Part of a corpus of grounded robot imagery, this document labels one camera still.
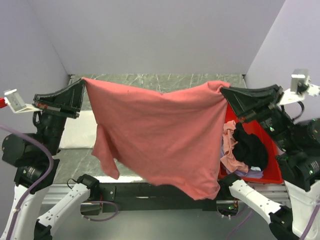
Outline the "dark pink t shirt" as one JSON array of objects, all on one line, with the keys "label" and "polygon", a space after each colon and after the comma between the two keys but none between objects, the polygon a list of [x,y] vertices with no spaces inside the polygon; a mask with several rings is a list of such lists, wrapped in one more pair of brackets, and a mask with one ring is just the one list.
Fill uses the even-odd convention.
[{"label": "dark pink t shirt", "polygon": [[85,85],[97,124],[92,154],[109,177],[120,177],[120,162],[153,185],[216,198],[228,83],[169,93],[89,78]]}]

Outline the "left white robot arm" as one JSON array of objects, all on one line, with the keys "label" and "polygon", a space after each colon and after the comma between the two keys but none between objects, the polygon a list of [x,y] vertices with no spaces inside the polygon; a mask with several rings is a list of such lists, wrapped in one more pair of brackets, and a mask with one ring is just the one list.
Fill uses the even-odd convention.
[{"label": "left white robot arm", "polygon": [[85,82],[78,80],[66,88],[36,94],[27,104],[16,89],[4,93],[3,103],[12,112],[32,113],[35,133],[8,132],[2,142],[2,160],[16,168],[14,199],[1,238],[3,240],[50,240],[59,224],[83,202],[100,199],[99,181],[80,176],[70,192],[50,211],[39,215],[42,202],[53,184],[59,160],[60,142],[67,119],[76,119],[83,103]]}]

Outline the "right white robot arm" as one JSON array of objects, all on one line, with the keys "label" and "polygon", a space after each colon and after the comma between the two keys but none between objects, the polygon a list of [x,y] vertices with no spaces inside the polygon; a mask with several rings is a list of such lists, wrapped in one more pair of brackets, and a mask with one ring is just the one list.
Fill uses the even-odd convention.
[{"label": "right white robot arm", "polygon": [[244,202],[267,222],[279,240],[317,240],[320,237],[320,121],[297,122],[285,105],[301,104],[306,95],[317,97],[320,88],[303,84],[296,90],[278,85],[260,89],[222,88],[234,114],[242,123],[256,121],[281,155],[276,156],[291,205],[270,200],[232,173],[219,181],[222,198]]}]

